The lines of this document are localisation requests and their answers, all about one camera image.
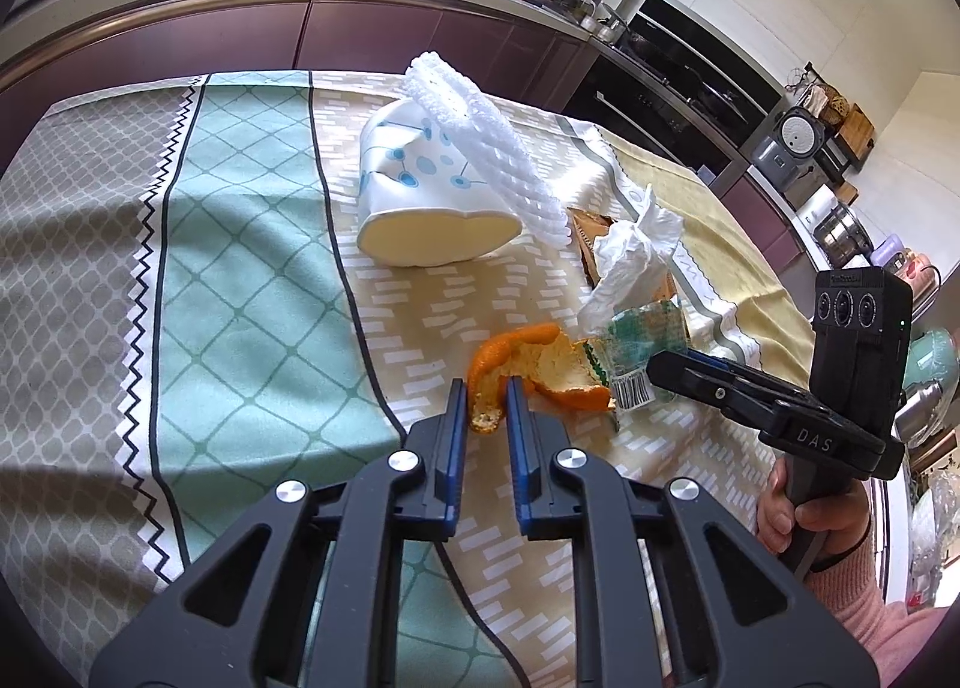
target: camera lens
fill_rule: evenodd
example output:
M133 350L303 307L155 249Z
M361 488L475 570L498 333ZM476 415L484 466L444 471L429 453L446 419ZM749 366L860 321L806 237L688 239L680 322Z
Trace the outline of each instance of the camera lens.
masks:
M830 296L827 292L820 293L817 300L817 316L822 320L830 316Z
M846 291L837 293L837 304L834 317L837 325L846 328L853 319L853 297Z
M858 314L860 314L860 325L864 328L869 328L877 319L877 301L869 292L861 298Z

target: rice cooker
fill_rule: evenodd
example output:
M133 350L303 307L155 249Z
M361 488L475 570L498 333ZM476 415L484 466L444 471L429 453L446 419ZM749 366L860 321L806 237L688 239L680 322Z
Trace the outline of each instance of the rice cooker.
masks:
M824 145L826 134L820 121L803 106L794 106L774 126L754 153L752 163L781 193L803 173L805 166Z

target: hand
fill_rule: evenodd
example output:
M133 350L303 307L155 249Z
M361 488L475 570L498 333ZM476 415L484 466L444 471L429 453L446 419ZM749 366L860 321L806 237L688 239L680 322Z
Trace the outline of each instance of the hand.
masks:
M811 531L830 531L817 560L853 549L870 528L870 501L861 482L853 480L842 496L816 499L794 509L786 497L786 460L778 458L757 504L757 538L779 555L790 546L794 525Z

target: purple cabinet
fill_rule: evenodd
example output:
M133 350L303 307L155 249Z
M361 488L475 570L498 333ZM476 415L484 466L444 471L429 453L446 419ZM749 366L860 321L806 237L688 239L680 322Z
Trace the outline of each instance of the purple cabinet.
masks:
M793 228L749 176L740 178L721 200L774 273L785 271L803 252Z
M58 100L122 84L220 71L293 68L307 3L267 3L176 17L64 55L0 92L0 174Z
M485 92L524 100L531 82L547 60L555 33L536 25L514 25L493 58Z
M440 17L428 48L481 90L491 92L487 80L510 29L510 23L504 20L448 11Z
M423 54L443 12L390 3L310 4L297 68L403 73Z
M563 110L596 50L541 25L429 2L261 2L162 20L76 49L0 92L0 174L51 104L221 71L403 73L433 50L485 92Z
M562 111L596 50L541 25L442 6L314 2L297 68L403 73L437 52L484 92Z

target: green diamond pattern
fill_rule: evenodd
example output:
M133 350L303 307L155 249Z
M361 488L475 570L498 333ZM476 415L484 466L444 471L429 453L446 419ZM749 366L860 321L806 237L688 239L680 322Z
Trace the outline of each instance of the green diamond pattern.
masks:
M331 254L307 92L277 78L214 77L169 198L157 452L191 559L277 482L346 480L397 447ZM519 685L432 546L405 546L402 582L398 688Z

